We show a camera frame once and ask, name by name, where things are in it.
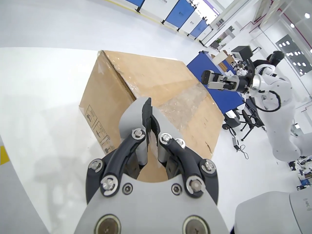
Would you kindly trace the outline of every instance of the electrical cable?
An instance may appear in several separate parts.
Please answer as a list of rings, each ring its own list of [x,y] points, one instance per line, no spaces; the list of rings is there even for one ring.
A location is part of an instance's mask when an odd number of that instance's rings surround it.
[[[235,137],[236,136],[235,130],[230,127],[229,131],[230,131],[231,135],[236,139],[236,137]],[[249,155],[246,152],[243,151],[246,148],[246,146],[245,145],[238,146],[239,142],[238,142],[238,140],[236,140],[236,141],[237,141],[237,145],[234,146],[234,148],[236,149],[236,152],[238,152],[238,151],[242,152],[244,154],[246,160],[248,160],[249,159]]]
[[[252,103],[257,109],[259,109],[259,110],[261,110],[261,111],[263,111],[263,112],[276,112],[276,111],[278,111],[278,110],[281,108],[281,106],[282,106],[281,97],[280,97],[275,91],[270,90],[269,92],[272,93],[272,94],[274,94],[274,95],[276,96],[277,100],[278,100],[278,107],[277,107],[276,109],[274,109],[274,110],[264,110],[264,109],[260,108],[259,106],[257,106],[256,103],[255,103],[252,99],[250,99],[250,101],[251,101],[251,103]]]
[[[245,148],[246,148],[245,145],[241,145],[241,146],[239,147],[239,150],[237,150],[237,152],[238,152],[238,151],[241,151],[241,152],[244,154],[246,160],[248,160],[248,159],[249,159],[249,155],[248,155],[246,152],[243,151]]]

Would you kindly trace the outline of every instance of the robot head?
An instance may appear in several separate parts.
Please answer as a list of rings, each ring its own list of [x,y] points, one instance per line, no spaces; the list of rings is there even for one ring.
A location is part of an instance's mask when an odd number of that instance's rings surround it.
[[[266,59],[270,62],[271,65],[277,66],[278,63],[285,58],[285,54],[282,51],[274,51]]]

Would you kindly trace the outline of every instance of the blue table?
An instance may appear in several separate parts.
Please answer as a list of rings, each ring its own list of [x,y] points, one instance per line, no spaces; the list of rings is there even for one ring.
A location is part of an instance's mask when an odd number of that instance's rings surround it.
[[[227,66],[229,70],[231,70],[234,74],[236,74],[232,66],[229,65],[226,60],[224,60],[223,63]],[[199,81],[201,81],[203,71],[207,69],[210,69],[214,71],[215,73],[224,74],[224,72],[219,66],[215,66],[213,64],[212,57],[206,51],[201,51],[187,65],[187,67]],[[226,90],[220,91],[220,90],[215,90],[215,89],[208,89],[207,86],[205,87],[223,114],[245,103],[241,94],[237,92],[231,92],[231,91],[226,91]]]

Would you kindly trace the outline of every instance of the office chair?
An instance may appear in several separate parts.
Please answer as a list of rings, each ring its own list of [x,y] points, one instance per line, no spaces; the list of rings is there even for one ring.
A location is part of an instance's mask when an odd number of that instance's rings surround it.
[[[244,128],[248,125],[249,126],[249,131],[247,134],[241,139],[241,141],[244,141],[244,139],[248,136],[248,134],[253,130],[254,127],[260,128],[262,127],[264,130],[264,124],[263,122],[259,119],[257,111],[253,110],[251,115],[248,115],[244,110],[242,110],[242,114],[245,121],[241,121],[241,123],[245,123],[244,127],[241,129],[241,131],[244,130]]]

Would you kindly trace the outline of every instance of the power adapter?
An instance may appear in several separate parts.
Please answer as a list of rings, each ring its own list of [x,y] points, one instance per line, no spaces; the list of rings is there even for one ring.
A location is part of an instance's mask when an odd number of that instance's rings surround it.
[[[232,141],[233,141],[233,146],[236,149],[236,151],[238,152],[240,150],[238,143],[237,143],[237,139],[235,137],[232,137]]]

